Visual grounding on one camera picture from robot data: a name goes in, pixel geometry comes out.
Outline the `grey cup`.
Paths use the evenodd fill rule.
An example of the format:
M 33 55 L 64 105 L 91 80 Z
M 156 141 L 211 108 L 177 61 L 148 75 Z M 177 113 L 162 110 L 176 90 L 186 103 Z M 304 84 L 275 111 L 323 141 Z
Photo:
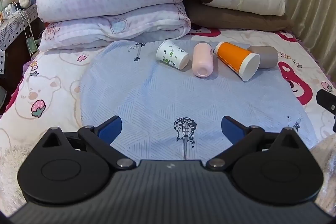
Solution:
M 250 46 L 247 50 L 260 56 L 260 69 L 273 68 L 278 63 L 277 50 L 270 46 Z

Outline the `orange and white cup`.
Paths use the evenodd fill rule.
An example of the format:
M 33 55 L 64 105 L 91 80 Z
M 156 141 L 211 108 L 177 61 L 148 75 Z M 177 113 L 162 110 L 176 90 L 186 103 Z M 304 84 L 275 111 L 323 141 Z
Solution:
M 214 52 L 218 59 L 231 68 L 244 82 L 254 77 L 261 61 L 259 54 L 229 42 L 218 43 Z

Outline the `pink plastic cup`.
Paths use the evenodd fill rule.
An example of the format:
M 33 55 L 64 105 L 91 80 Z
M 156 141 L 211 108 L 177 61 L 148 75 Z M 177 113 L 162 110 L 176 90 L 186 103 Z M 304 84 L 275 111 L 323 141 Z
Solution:
M 195 45 L 193 51 L 192 71 L 200 78 L 206 78 L 213 73 L 213 49 L 205 42 Z

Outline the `white floral paper cup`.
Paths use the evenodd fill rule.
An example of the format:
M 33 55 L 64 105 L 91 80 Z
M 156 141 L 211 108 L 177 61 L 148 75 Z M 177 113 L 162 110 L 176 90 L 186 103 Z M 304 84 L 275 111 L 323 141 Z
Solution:
M 158 47 L 156 59 L 171 67 L 182 70 L 189 63 L 190 56 L 172 41 L 166 40 Z

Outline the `bear print bed sheet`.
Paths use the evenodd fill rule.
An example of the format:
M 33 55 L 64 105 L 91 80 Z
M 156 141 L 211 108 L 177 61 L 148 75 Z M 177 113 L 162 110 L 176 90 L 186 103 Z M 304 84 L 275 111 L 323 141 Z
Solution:
M 335 214 L 334 116 L 316 102 L 323 89 L 335 93 L 335 86 L 315 60 L 290 33 L 193 30 L 178 45 L 191 53 L 194 45 L 207 42 L 215 47 L 229 42 L 243 48 L 271 46 L 277 50 L 278 68 L 308 115 L 318 143 L 309 147 L 322 167 L 325 181 L 317 203 Z M 25 204 L 17 172 L 43 134 L 51 127 L 76 131 L 84 126 L 80 110 L 80 80 L 99 48 L 50 50 L 39 53 L 27 68 L 14 102 L 1 118 L 1 211 L 11 215 Z

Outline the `blue guitar print blanket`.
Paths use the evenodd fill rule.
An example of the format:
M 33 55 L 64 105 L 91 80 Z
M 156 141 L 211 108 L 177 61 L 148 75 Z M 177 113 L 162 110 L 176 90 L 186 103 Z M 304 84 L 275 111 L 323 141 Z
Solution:
M 83 125 L 119 116 L 111 146 L 134 161 L 207 161 L 232 142 L 221 130 L 224 116 L 268 132 L 289 126 L 307 147 L 318 143 L 313 125 L 278 68 L 261 69 L 244 82 L 214 60 L 204 79 L 190 65 L 160 62 L 159 42 L 113 42 L 96 55 L 80 80 Z

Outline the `beige curtain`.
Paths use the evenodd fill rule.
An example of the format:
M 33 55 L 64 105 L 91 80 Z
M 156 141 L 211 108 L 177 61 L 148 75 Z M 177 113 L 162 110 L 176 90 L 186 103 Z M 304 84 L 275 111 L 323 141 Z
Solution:
M 293 32 L 335 81 L 335 0 L 289 0 Z

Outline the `brown folded blanket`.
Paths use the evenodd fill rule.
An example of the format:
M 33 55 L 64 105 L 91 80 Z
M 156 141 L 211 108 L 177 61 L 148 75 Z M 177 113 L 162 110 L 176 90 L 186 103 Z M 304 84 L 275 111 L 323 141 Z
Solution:
M 249 12 L 220 9 L 197 2 L 184 3 L 192 24 L 205 28 L 241 29 L 256 31 L 290 31 L 292 21 L 286 16 L 257 15 Z

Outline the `patterned side table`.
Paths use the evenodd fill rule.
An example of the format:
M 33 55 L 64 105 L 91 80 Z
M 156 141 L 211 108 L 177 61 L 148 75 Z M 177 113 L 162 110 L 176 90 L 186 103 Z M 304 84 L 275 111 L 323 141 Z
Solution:
M 19 10 L 13 16 L 1 24 L 1 75 L 5 73 L 5 62 L 9 57 L 7 48 L 23 32 L 26 38 L 33 37 L 32 24 L 38 19 L 36 4 L 28 9 Z

